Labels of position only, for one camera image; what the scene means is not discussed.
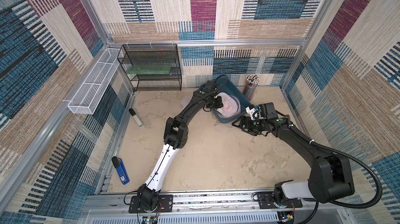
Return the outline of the white butterfly coaster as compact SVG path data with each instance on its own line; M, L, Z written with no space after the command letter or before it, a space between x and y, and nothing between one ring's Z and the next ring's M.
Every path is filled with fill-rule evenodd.
M191 101L192 97L191 96L185 96L180 103L180 107L183 110Z

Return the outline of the pink kitty coaster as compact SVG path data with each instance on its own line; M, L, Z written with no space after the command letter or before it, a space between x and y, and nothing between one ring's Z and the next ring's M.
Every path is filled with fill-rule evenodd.
M238 115L241 112L241 104L239 99L234 95L228 95L227 93L221 92L217 96L222 97L224 104L223 108L216 109L217 115L223 119L228 119Z

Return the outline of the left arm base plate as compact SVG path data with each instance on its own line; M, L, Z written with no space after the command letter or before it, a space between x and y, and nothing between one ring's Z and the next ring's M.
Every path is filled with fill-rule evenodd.
M173 210L174 196L172 194L161 194L147 202L144 197L133 196L129 205L129 214L170 213Z

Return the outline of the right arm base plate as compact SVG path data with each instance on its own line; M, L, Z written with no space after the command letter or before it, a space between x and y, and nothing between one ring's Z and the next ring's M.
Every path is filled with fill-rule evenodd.
M260 209L278 209L278 208L301 208L303 204L299 199L289 199L283 203L277 203L274 200L273 192L256 192L252 199L258 203Z

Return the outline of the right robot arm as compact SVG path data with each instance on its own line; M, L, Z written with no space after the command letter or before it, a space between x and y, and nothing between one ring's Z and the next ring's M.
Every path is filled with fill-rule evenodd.
M273 103L251 106L232 126L252 136L272 134L294 149L310 166L307 180L284 181L275 185L275 203L284 205L290 199L313 199L319 203L353 195L355 192L348 157L316 142L301 132L289 115L275 110Z

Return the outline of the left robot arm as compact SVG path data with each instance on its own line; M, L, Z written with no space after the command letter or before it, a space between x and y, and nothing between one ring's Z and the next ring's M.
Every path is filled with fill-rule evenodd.
M202 109L223 107L222 99L217 95L226 83L219 85L216 80L207 81L193 93L188 105L177 116L167 119L160 157L148 179L137 190L138 207L150 211L159 206L164 178L175 156L187 143L189 123Z

